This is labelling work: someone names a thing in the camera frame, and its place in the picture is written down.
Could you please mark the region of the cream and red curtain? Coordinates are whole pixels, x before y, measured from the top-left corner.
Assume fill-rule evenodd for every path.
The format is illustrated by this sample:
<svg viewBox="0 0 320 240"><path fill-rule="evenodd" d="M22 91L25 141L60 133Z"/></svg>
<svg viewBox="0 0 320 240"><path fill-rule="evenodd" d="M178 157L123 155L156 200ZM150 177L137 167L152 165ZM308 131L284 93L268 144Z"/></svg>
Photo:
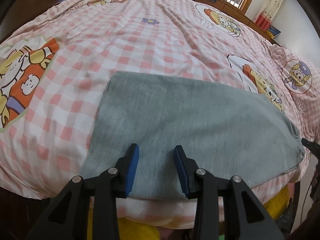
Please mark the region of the cream and red curtain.
<svg viewBox="0 0 320 240"><path fill-rule="evenodd" d="M264 0L254 17L254 23L266 31L272 24L284 0Z"/></svg>

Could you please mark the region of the pink checkered cartoon bedsheet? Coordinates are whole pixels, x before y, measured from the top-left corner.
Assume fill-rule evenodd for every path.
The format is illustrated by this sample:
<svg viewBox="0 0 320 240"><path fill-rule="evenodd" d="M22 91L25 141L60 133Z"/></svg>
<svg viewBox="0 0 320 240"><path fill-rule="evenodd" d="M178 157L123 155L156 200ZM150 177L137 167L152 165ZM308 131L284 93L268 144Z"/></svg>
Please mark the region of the pink checkered cartoon bedsheet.
<svg viewBox="0 0 320 240"><path fill-rule="evenodd" d="M302 133L271 45L192 0L66 0L51 7L1 44L1 188L53 198L81 175L101 98L116 72L263 94L300 138L314 140ZM311 157L304 151L297 168L260 185L274 190L300 181Z"/></svg>

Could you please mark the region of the yellow garment of person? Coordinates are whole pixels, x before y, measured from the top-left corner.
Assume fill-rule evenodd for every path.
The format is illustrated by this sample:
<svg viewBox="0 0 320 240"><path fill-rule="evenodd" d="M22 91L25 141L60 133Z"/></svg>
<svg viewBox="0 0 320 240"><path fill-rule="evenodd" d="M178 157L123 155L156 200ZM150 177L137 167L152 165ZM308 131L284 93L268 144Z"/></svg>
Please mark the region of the yellow garment of person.
<svg viewBox="0 0 320 240"><path fill-rule="evenodd" d="M217 211L206 217L210 230L218 229L219 235L242 234L242 223L252 224L267 218L277 220L287 209L290 199L289 187L277 185L255 186L250 190L236 192L235 183L227 182L227 189L218 198L208 199L204 211L213 204ZM181 239L193 230L196 220L197 199L161 201L119 198L117 222L120 239Z"/></svg>

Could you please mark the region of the grey pants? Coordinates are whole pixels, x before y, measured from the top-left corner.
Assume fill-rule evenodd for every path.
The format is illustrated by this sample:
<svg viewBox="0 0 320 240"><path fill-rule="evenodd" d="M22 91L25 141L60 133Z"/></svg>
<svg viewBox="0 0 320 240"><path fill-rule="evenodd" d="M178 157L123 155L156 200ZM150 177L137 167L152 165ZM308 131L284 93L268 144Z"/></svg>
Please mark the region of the grey pants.
<svg viewBox="0 0 320 240"><path fill-rule="evenodd" d="M239 175L255 187L297 168L305 156L298 128L263 94L216 82L116 72L98 109L84 178L139 146L132 198L183 200L173 150L216 177Z"/></svg>

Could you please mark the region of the pink cartoon pillow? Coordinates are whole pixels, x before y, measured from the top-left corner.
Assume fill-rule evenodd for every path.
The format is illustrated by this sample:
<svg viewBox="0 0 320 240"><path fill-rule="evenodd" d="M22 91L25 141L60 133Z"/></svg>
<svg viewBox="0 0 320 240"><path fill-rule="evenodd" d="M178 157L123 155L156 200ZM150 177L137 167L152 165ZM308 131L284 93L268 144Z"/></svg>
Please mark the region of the pink cartoon pillow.
<svg viewBox="0 0 320 240"><path fill-rule="evenodd" d="M271 59L279 66L280 81L289 92L293 110L299 115L302 133L319 138L319 68L277 45L268 48Z"/></svg>

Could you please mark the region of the wooden window side cabinet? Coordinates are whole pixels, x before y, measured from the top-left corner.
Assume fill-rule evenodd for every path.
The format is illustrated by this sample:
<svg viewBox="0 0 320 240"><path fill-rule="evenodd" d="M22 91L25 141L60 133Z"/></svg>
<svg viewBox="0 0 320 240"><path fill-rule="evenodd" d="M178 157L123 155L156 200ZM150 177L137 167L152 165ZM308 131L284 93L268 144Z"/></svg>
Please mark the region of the wooden window side cabinet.
<svg viewBox="0 0 320 240"><path fill-rule="evenodd" d="M265 31L260 29L252 20L250 20L247 16L245 16L245 13L243 11L241 11L240 9L237 9L235 6L229 4L228 2L224 0L217 0L216 2L212 2L210 0L193 0L193 1L204 3L212 7L215 7L221 12L224 12L228 16L231 16L232 18L238 20L239 22L242 22L243 24L247 25L251 29L255 30L257 33L259 33L262 37L266 38L272 44L276 44L279 46L276 40L268 36Z"/></svg>

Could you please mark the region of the blue book on cabinet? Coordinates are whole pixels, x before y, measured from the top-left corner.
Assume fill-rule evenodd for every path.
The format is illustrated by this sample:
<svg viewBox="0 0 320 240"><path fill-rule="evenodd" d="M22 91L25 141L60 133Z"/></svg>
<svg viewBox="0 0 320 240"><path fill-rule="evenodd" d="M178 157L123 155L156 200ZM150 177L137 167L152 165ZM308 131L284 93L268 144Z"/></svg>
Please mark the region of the blue book on cabinet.
<svg viewBox="0 0 320 240"><path fill-rule="evenodd" d="M277 37L281 31L279 29L277 29L276 27L274 27L273 25L269 26L269 28L265 31L265 33L267 33L267 35L271 38L275 38Z"/></svg>

